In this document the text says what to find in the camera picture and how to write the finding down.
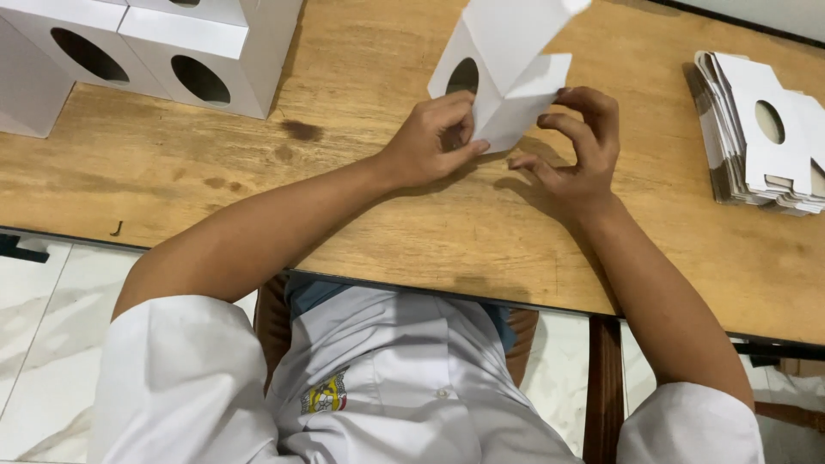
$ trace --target white shirt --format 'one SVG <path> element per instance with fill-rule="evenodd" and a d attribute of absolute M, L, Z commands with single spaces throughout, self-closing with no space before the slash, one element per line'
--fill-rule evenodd
<path fill-rule="evenodd" d="M 88 462 L 581 462 L 513 385 L 475 303 L 353 287 L 295 321 L 266 399 L 265 377 L 237 306 L 138 305 L 106 337 Z M 625 422 L 622 462 L 764 459 L 745 404 L 671 384 Z"/>

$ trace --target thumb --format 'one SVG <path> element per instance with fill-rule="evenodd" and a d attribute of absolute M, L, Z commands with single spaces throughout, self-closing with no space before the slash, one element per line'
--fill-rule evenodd
<path fill-rule="evenodd" d="M 483 154 L 485 151 L 490 149 L 490 143 L 486 140 L 476 140 L 474 142 L 470 142 L 467 145 L 455 149 L 449 153 L 443 154 L 444 163 L 447 165 L 447 169 L 450 172 L 455 171 L 456 169 L 463 166 L 465 163 L 470 161 L 471 159 Z"/>
<path fill-rule="evenodd" d="M 559 180 L 559 173 L 537 154 L 523 154 L 507 160 L 511 171 L 526 169 L 533 173 L 545 187 L 550 188 Z"/>

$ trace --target blue pants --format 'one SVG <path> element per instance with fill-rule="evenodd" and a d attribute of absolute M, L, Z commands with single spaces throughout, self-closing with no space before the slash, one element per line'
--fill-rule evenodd
<path fill-rule="evenodd" d="M 353 287 L 340 283 L 323 282 L 312 277 L 290 277 L 284 289 L 284 297 L 290 305 L 290 324 L 298 316 L 313 309 L 315 306 L 324 303 L 342 291 Z M 507 318 L 510 317 L 510 308 L 506 306 L 490 305 L 479 303 L 484 312 L 490 316 L 493 325 L 496 327 L 498 336 L 502 339 L 504 353 L 513 348 L 516 343 L 516 333 L 507 325 Z"/>

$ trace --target white tile floor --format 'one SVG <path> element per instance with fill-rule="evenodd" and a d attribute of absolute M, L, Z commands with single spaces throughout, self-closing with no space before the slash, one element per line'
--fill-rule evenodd
<path fill-rule="evenodd" d="M 84 464 L 100 346 L 137 253 L 28 239 L 46 264 L 0 258 L 0 464 Z M 255 295 L 239 302 L 252 317 Z M 632 413 L 655 389 L 653 372 L 622 327 L 625 404 Z M 587 402 L 587 319 L 543 313 L 522 390 L 581 456 Z M 825 381 L 750 367 L 758 400 L 825 411 Z M 759 418 L 768 464 L 825 462 L 813 430 Z"/>

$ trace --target person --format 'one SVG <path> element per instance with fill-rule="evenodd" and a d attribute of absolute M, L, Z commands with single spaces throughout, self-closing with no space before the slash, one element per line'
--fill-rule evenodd
<path fill-rule="evenodd" d="M 376 155 L 239 201 L 147 252 L 104 344 L 89 462 L 580 462 L 513 385 L 493 317 L 478 304 L 333 291 L 296 315 L 266 395 L 262 348 L 230 304 L 387 193 L 484 153 L 487 142 L 469 142 L 473 103 L 470 92 L 419 103 Z M 538 125 L 573 142 L 576 165 L 554 168 L 535 154 L 508 163 L 584 233 L 655 372 L 658 388 L 621 430 L 619 462 L 762 463 L 732 344 L 611 190 L 616 101 L 580 87 L 555 103 L 583 121 L 549 113 Z M 445 152 L 451 131 L 463 146 Z"/>

